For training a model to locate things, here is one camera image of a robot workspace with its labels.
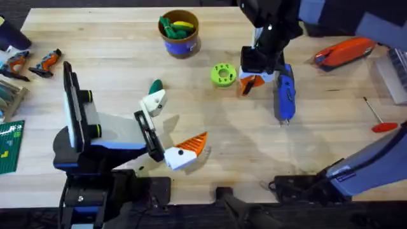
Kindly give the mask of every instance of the cable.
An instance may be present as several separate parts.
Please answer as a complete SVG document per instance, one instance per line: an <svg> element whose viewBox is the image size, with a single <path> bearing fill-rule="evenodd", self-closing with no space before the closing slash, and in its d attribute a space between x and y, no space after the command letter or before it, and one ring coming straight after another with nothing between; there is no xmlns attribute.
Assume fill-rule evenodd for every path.
<svg viewBox="0 0 407 229"><path fill-rule="evenodd" d="M65 195L66 195L66 191L67 191L67 189L68 189L68 184L69 184L70 178L71 178L71 177L70 177L69 175L67 175L64 188L62 189L61 198L59 199L59 206L58 206L58 229L61 229L61 224L62 224L62 211L63 211L63 208L64 208Z"/></svg>
<svg viewBox="0 0 407 229"><path fill-rule="evenodd" d="M139 225L140 225L140 222L141 222L141 219L143 218L143 216L146 215L146 212L147 212L148 210L149 210L149 207L145 208L145 210L143 210L143 211L140 212L139 219L137 220L137 223L135 224L135 228L134 228L134 229L138 229L138 227L139 227Z"/></svg>
<svg viewBox="0 0 407 229"><path fill-rule="evenodd" d="M360 163L359 165L356 165L355 167L349 169L349 170L345 170L343 172L340 172L338 174L335 174L333 176L330 177L326 177L318 182L316 182L315 184L313 184L311 187L309 187L309 189L303 191L301 193L301 198L303 197L307 197L309 194L311 194L311 191L314 190L316 187L331 181L333 179L336 179L338 177L341 176L346 176L349 175L353 172L356 172L358 170L361 170L363 168L366 168L367 166L375 163L377 160L381 159L383 156L385 156L388 152L390 152L400 141L401 139L403 139L403 137L407 134L407 121L404 122L403 124L401 124L401 128L399 130L399 132L375 155L372 156L369 160L366 160L363 163Z"/></svg>

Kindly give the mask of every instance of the orange case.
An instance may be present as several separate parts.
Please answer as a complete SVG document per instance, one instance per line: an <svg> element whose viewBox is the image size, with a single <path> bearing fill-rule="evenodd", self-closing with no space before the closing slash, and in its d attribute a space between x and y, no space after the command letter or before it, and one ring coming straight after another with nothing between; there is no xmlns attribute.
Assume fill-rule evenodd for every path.
<svg viewBox="0 0 407 229"><path fill-rule="evenodd" d="M330 46L314 57L314 62L319 66L339 67L355 59L369 55L376 43L367 38L352 38L337 45Z"/></svg>

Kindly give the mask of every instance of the screwdriver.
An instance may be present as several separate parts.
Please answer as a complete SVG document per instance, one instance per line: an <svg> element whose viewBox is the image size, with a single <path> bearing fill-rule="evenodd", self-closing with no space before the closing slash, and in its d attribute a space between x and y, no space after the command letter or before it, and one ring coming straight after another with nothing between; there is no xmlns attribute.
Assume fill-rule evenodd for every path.
<svg viewBox="0 0 407 229"><path fill-rule="evenodd" d="M289 125L290 119L295 114L295 87L294 74L291 66L285 64L277 78L277 86L279 93L279 114L280 124L286 123Z"/></svg>
<svg viewBox="0 0 407 229"><path fill-rule="evenodd" d="M370 105L368 99L366 97L363 97L363 99L366 101L366 103L368 104L370 110L372 110L373 114L375 114L376 118L380 121L379 124L375 125L374 127L372 127L372 131L374 133L383 133L383 132L387 132L390 130L394 130L395 128L397 128L399 125L397 123L388 123L388 122L383 122L383 120L377 115L376 111L373 109L373 107Z"/></svg>

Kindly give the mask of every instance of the green cutting mat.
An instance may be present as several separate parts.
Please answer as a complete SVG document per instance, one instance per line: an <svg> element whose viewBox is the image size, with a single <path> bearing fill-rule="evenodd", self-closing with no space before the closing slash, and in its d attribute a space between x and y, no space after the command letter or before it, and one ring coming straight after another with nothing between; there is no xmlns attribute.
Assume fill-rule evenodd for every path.
<svg viewBox="0 0 407 229"><path fill-rule="evenodd" d="M0 125L0 174L16 171L23 129L24 121Z"/></svg>

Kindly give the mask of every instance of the orange and white object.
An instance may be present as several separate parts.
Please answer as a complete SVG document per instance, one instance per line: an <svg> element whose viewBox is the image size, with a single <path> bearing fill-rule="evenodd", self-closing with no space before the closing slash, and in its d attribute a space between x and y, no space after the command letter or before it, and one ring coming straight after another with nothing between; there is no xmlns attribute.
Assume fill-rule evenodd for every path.
<svg viewBox="0 0 407 229"><path fill-rule="evenodd" d="M172 170L179 170L197 160L205 147L207 132L192 137L165 150L165 163Z"/></svg>

